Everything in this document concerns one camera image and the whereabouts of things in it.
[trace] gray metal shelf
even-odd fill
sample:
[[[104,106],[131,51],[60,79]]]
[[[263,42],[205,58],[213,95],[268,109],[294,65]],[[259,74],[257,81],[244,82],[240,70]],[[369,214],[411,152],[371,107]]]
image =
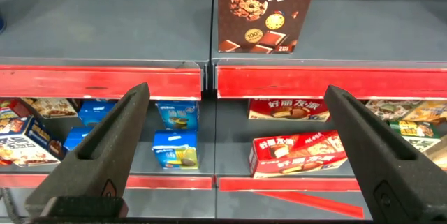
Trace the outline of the gray metal shelf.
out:
[[[307,195],[362,207],[365,220],[371,220],[362,193],[315,193]],[[350,216],[275,199],[253,192],[217,192],[217,218],[267,220],[352,220]]]
[[[215,132],[215,102],[204,100],[200,102],[200,117],[198,131],[198,170],[164,170],[161,168],[154,152],[152,151],[152,139],[155,130],[163,130],[164,125],[155,103],[149,104],[147,118],[141,132],[140,142],[133,157],[131,174],[146,175],[194,175],[212,176],[214,175],[214,132]],[[77,118],[72,119],[48,119],[45,125],[50,129],[58,129],[58,136],[65,139],[72,126],[82,126]],[[56,165],[42,165],[36,167],[17,167],[15,165],[0,166],[0,173],[27,173],[46,174],[53,171]]]
[[[17,212],[22,217],[28,213],[24,201],[33,188],[11,188]],[[215,218],[216,191],[212,190],[142,190],[124,191],[129,207],[128,217],[145,218]],[[0,220],[8,214],[3,199],[0,200]]]
[[[209,61],[212,0],[0,0],[0,11],[2,64]]]
[[[217,52],[217,5],[214,5],[212,61],[230,59],[229,65],[301,66],[301,60],[306,59],[321,60],[312,62],[314,66],[337,66],[339,63],[330,62],[347,60],[355,61],[357,67],[397,61],[386,66],[416,68],[422,68],[418,62],[434,61],[443,63],[431,67],[447,66],[446,9],[447,0],[313,0],[293,54],[233,54]]]
[[[217,176],[250,176],[248,159],[254,138],[334,130],[330,122],[248,120],[247,111],[247,100],[217,101]],[[306,172],[294,177],[354,177],[354,173],[346,161],[338,169]]]

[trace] blue snack box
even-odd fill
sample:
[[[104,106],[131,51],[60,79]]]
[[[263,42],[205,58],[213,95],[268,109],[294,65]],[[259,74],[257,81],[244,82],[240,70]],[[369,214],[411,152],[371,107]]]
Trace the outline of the blue snack box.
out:
[[[85,101],[78,113],[85,126],[95,126],[115,106],[115,102]]]
[[[0,156],[20,167],[60,163],[66,149],[35,117],[0,120]]]
[[[158,130],[152,150],[164,169],[197,169],[197,132]]]
[[[168,130],[198,130],[196,101],[158,101],[161,118]]]
[[[73,127],[64,143],[67,151],[71,151],[76,148],[84,137],[91,132],[91,130],[93,130],[93,127]]]

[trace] red cake box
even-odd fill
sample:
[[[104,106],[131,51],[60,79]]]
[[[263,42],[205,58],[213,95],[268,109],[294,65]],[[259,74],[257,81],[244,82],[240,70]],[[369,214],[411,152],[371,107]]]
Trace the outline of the red cake box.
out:
[[[253,178],[268,178],[340,167],[346,152],[337,131],[260,137],[249,164]]]
[[[251,99],[249,119],[325,122],[329,110],[319,99]]]

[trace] product box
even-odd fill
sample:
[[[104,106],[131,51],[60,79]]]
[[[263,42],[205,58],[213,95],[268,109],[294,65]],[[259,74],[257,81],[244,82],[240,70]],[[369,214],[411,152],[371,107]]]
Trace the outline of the product box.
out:
[[[447,120],[447,101],[423,101],[403,120],[427,121],[439,124]]]
[[[158,130],[152,150],[164,169],[196,169],[197,132],[194,130]]]
[[[324,100],[319,99],[251,99],[249,105],[249,119],[325,122],[329,116]]]
[[[66,154],[35,117],[0,120],[0,157],[20,167],[59,163]]]
[[[401,120],[389,124],[417,150],[447,170],[447,136],[441,137],[432,123]]]
[[[79,143],[93,130],[93,127],[73,127],[68,134],[64,146],[67,151],[76,148]]]
[[[85,101],[79,111],[79,117],[85,126],[95,126],[111,111],[115,102]]]
[[[31,116],[29,110],[18,99],[0,100],[0,119],[13,119]]]
[[[366,108],[382,120],[398,120],[420,104],[420,100],[369,100]]]
[[[219,52],[292,53],[311,0],[219,0]]]
[[[198,129],[198,103],[196,101],[158,101],[156,106],[166,129]]]
[[[253,178],[335,169],[347,159],[337,131],[261,137],[253,141]]]
[[[73,105],[65,98],[22,98],[45,119],[77,117]]]

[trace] chocolate chip cookie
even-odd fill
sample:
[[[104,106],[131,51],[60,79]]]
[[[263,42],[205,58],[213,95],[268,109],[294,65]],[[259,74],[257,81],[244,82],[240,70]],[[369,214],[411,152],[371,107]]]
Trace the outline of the chocolate chip cookie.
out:
[[[257,0],[230,0],[231,12],[238,16],[244,17],[249,21],[257,20],[264,15],[267,10],[268,3],[261,3]]]

